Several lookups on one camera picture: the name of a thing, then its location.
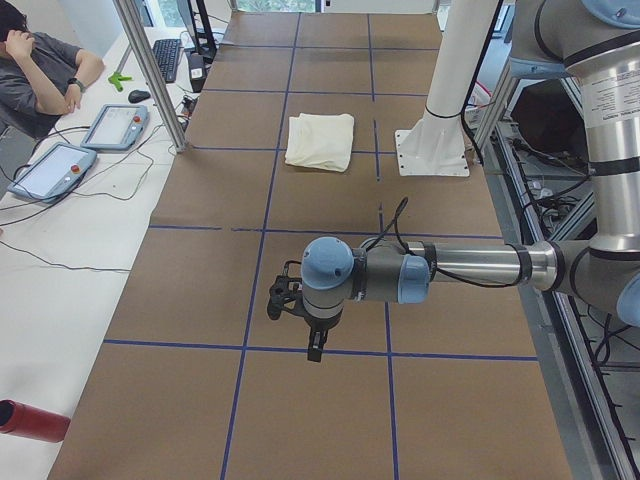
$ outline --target table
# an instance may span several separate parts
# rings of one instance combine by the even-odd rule
[[[284,261],[405,195],[407,239],[502,242],[478,165],[398,174],[440,39],[434,16],[232,15],[50,480],[571,478],[515,289],[348,302],[320,365],[266,315]],[[345,112],[344,174],[284,163],[288,117]]]
[[[181,29],[147,29],[151,44],[159,38],[177,38],[180,32]],[[56,126],[59,130],[90,125],[102,105],[126,104],[130,91],[148,90],[133,54],[123,69],[123,74],[133,76],[133,81],[123,82],[124,91],[118,93],[107,81],[127,43],[124,34],[116,40],[104,58],[103,74],[83,97],[82,108],[61,118]],[[184,56],[176,83],[167,88],[174,105],[180,103],[185,94],[183,89],[189,96],[195,96],[190,93]],[[162,123],[153,100],[143,104],[150,110],[150,121],[142,140]],[[86,130],[80,130],[64,135],[78,145],[85,133]],[[57,141],[62,139],[54,136],[45,140],[34,158]],[[131,200],[71,195],[31,220],[3,227],[0,240],[53,262],[130,269],[174,159],[175,151],[164,127],[142,147],[142,152],[153,158],[153,165]],[[77,191],[131,195],[150,160],[134,153],[118,164],[124,155],[100,153],[89,175],[112,168]],[[23,200],[7,194],[0,201],[0,209],[22,203]],[[0,223],[26,217],[42,208],[29,205],[0,210]],[[128,275],[52,268],[3,245],[0,265],[0,298],[4,304],[0,396],[71,417]],[[10,435],[3,435],[0,441],[1,476],[12,480],[45,478],[61,445]]]

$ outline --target white mounting pedestal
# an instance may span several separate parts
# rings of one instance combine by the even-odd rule
[[[499,3],[452,2],[424,115],[412,130],[396,132],[400,175],[469,176],[459,113]]]
[[[424,118],[420,119],[413,130],[396,131],[400,175],[468,177],[469,166],[459,123],[454,123],[450,129],[436,130],[424,128],[424,122]],[[423,142],[433,145],[433,150],[421,148]]]

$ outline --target blue joint cap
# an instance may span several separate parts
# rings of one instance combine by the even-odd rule
[[[349,245],[335,237],[320,237],[304,250],[302,281],[315,290],[330,290],[347,281],[353,270]]]
[[[617,28],[640,28],[637,0],[582,0],[592,15]]]
[[[405,255],[398,279],[398,303],[422,303],[429,291],[429,264],[422,257]]]
[[[618,297],[618,317],[624,323],[640,327],[640,274],[627,283]]]

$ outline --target black hair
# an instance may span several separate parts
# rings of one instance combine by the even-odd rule
[[[27,31],[27,16],[6,0],[0,0],[0,42],[7,40],[10,30]]]

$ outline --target gray shirt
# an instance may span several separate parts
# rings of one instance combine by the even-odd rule
[[[35,44],[31,58],[49,77],[60,93],[67,92],[67,81],[75,76],[76,55],[79,47],[56,40],[46,33],[33,33]],[[21,130],[27,128],[31,136],[43,137],[60,118],[58,115],[46,115],[36,112],[36,95],[13,60],[0,58],[0,102],[5,106],[12,118],[8,123],[16,125]]]

